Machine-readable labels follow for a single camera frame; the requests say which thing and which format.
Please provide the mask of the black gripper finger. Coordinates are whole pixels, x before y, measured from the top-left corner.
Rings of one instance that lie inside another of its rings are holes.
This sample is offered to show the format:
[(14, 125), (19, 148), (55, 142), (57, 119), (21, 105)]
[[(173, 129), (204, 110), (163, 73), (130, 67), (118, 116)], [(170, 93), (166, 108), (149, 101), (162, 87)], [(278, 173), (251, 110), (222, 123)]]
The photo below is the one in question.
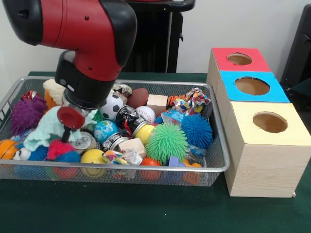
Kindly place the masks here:
[(62, 142), (63, 143), (67, 143), (70, 137), (70, 133), (71, 133), (71, 128), (64, 126), (64, 133), (62, 135)]

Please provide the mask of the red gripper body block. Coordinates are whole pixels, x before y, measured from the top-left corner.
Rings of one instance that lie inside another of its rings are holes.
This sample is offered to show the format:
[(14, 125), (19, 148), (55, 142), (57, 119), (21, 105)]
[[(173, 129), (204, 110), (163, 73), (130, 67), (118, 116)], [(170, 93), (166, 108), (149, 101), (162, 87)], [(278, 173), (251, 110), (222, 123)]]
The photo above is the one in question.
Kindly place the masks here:
[(70, 129), (79, 129), (85, 123), (85, 117), (76, 109), (63, 106), (57, 111), (57, 117), (59, 121)]

